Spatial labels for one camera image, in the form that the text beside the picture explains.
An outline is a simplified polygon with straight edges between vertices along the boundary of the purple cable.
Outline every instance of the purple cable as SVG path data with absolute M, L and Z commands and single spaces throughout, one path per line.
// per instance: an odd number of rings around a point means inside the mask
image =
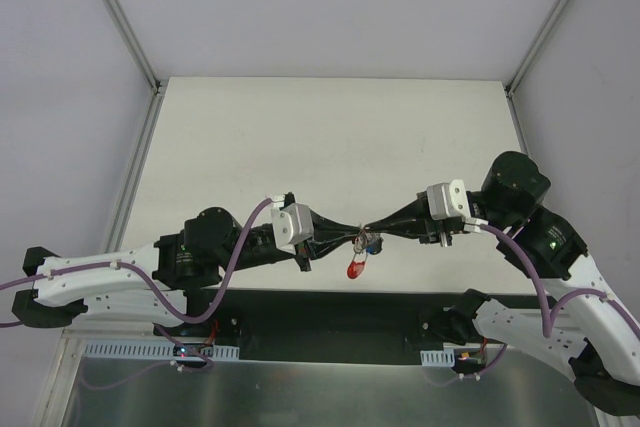
M 542 335 L 544 335 L 546 338 L 551 337 L 551 331 L 553 330 L 553 325 L 556 322 L 558 313 L 560 312 L 560 309 L 562 309 L 562 307 L 564 307 L 567 304 L 567 302 L 569 302 L 572 299 L 575 299 L 580 295 L 595 295 L 601 299 L 604 299 L 607 297 L 607 294 L 605 292 L 602 292 L 601 290 L 576 289 L 573 292 L 569 292 L 568 294 L 565 294 L 564 296 L 562 296 L 558 300 L 556 305 L 553 307 L 553 310 L 549 310 L 549 303 L 547 302 L 547 296 L 545 294 L 542 281 L 540 280 L 540 277 L 538 276 L 538 272 L 533 266 L 531 259 L 529 259 L 529 257 L 524 252 L 524 250 L 522 250 L 522 248 L 516 243 L 515 240 L 513 240 L 507 234 L 502 232 L 500 229 L 497 229 L 488 224 L 481 224 L 480 229 L 495 235 L 498 238 L 498 240 L 505 243 L 513 251 L 513 253 L 518 256 L 518 259 L 520 259 L 520 261 L 524 265 L 524 268 L 527 271 L 527 274 L 529 274 L 529 277 L 533 282 L 533 286 L 536 289 L 536 295 L 538 296 L 538 301 L 540 302 L 540 312 L 542 314 Z M 620 303 L 615 300 L 610 300 L 607 303 L 611 305 L 611 307 L 613 307 L 615 311 L 618 312 L 618 314 L 620 314 L 620 316 L 624 319 L 624 321 L 627 323 L 629 328 L 636 335 L 638 340 L 640 340 L 640 326 L 638 326 L 638 323 L 631 316 L 631 314 L 629 314 L 629 312 L 627 312 L 626 309 L 622 307 L 622 305 L 620 305 Z
M 190 317 L 188 315 L 183 314 L 178 309 L 176 309 L 171 304 L 171 302 L 169 302 L 167 298 L 162 294 L 162 291 L 156 286 L 156 284 L 153 282 L 153 280 L 151 280 L 151 278 L 146 274 L 144 270 L 140 269 L 139 267 L 136 267 L 135 265 L 128 264 L 125 262 L 118 262 L 118 266 L 122 267 L 123 269 L 130 270 L 135 274 L 137 274 L 147 284 L 149 289 L 153 291 L 153 293 L 158 298 L 158 301 L 162 305 L 164 305 L 164 307 L 169 312 L 171 312 L 171 314 L 174 315 L 176 318 L 180 319 L 181 321 L 187 324 L 199 324 L 201 322 L 204 322 L 205 320 L 209 319 L 209 317 L 211 317 L 211 315 L 215 312 L 215 310 L 220 305 L 220 302 L 222 302 L 222 297 L 227 291 L 227 287 L 229 286 L 229 281 L 231 280 L 231 275 L 233 274 L 233 271 L 236 268 L 236 264 L 238 263 L 238 259 L 240 258 L 240 253 L 242 252 L 242 247 L 244 246 L 244 243 L 247 240 L 249 231 L 251 230 L 251 227 L 253 226 L 260 212 L 270 204 L 271 204 L 271 199 L 263 200 L 262 202 L 260 202 L 260 204 L 258 204 L 258 206 L 255 209 L 253 209 L 253 212 L 251 212 L 251 215 L 249 215 L 249 218 L 247 219 L 247 223 L 242 228 L 242 231 L 240 232 L 240 236 L 238 237 L 238 241 L 236 242 L 236 245 L 233 248 L 233 252 L 231 253 L 229 264 L 227 265 L 227 268 L 225 270 L 224 279 L 222 279 L 222 284 L 220 284 L 220 287 L 216 292 L 216 296 L 214 297 L 213 302 L 211 302 L 211 304 L 209 305 L 209 308 L 204 313 L 196 317 Z M 111 262 L 95 262 L 93 264 L 77 265 L 74 267 L 65 267 L 62 269 L 51 269 L 51 275 L 71 274 L 73 272 L 82 272 L 85 270 L 92 270 L 92 269 L 98 269 L 103 267 L 111 267 Z M 36 280 L 45 279 L 45 278 L 46 276 L 44 274 L 36 274 L 29 277 L 25 277 L 23 279 L 13 280 L 5 284 L 0 284 L 0 291 L 9 289 L 11 287 L 15 287 L 17 285 L 28 284 L 30 282 L 34 282 Z M 6 327 L 15 327 L 16 325 L 20 325 L 20 324 L 18 323 L 4 324 L 4 326 Z
M 84 369 L 80 369 L 80 371 L 78 372 L 78 382 L 80 383 L 80 385 L 82 385 L 84 388 L 86 388 L 87 390 L 92 390 L 94 392 L 101 392 L 103 390 L 110 390 L 110 389 L 115 389 L 116 387 L 120 387 L 121 385 L 126 384 L 127 382 L 130 382 L 134 379 L 137 379 L 138 377 L 141 377 L 142 375 L 146 374 L 147 372 L 156 369 L 157 367 L 160 367 L 162 365 L 169 365 L 169 362 L 167 362 L 166 360 L 162 360 L 159 362 L 154 362 L 151 365 L 147 365 L 144 369 L 140 369 L 138 372 L 135 372 L 133 374 L 131 374 L 128 377 L 125 377 L 124 379 L 120 379 L 117 382 L 113 382 L 111 384 L 106 384 L 106 385 L 92 385 L 89 382 L 87 382 L 87 379 L 84 376 Z
M 513 251 L 513 253 L 516 254 L 518 259 L 520 259 L 520 262 L 522 262 L 522 265 L 524 266 L 527 274 L 529 274 L 529 277 L 533 282 L 533 287 L 536 289 L 538 302 L 540 302 L 540 312 L 542 314 L 542 335 L 544 335 L 546 338 L 551 337 L 551 329 L 553 326 L 551 325 L 551 312 L 549 310 L 549 302 L 547 301 L 547 295 L 544 292 L 544 286 L 542 285 L 542 281 L 538 276 L 536 268 L 533 266 L 533 262 L 531 262 L 531 259 L 529 259 L 527 254 L 516 243 L 516 241 L 502 232 L 500 229 L 497 229 L 496 227 L 493 227 L 489 224 L 480 224 L 480 229 L 495 235 L 498 240 L 505 243 L 507 247 L 509 247 Z
M 19 320 L 15 322 L 0 322 L 0 329 L 7 329 L 9 327 L 18 327 L 19 325 L 22 325 L 22 322 L 20 322 Z
M 553 309 L 551 310 L 551 325 L 552 326 L 556 321 L 556 317 L 560 313 L 560 309 L 562 309 L 569 301 L 571 301 L 571 300 L 573 300 L 576 297 L 579 297 L 581 295 L 595 295 L 596 297 L 598 297 L 600 299 L 606 299 L 607 298 L 607 294 L 605 294 L 601 290 L 596 290 L 596 289 L 576 289 L 573 292 L 569 292 L 568 294 L 563 295 L 560 298 L 560 300 L 558 300 L 556 305 L 553 306 Z M 624 319 L 624 321 L 627 323 L 629 328 L 631 328 L 631 330 L 636 335 L 638 340 L 640 340 L 640 326 L 638 326 L 638 323 L 631 316 L 631 314 L 629 314 L 629 312 L 627 312 L 626 309 L 624 307 L 622 307 L 622 305 L 620 305 L 620 303 L 618 301 L 616 301 L 616 300 L 609 300 L 607 303 L 609 305 L 611 305 L 611 307 L 616 312 L 618 312 L 618 314 L 620 314 L 620 317 L 622 317 Z

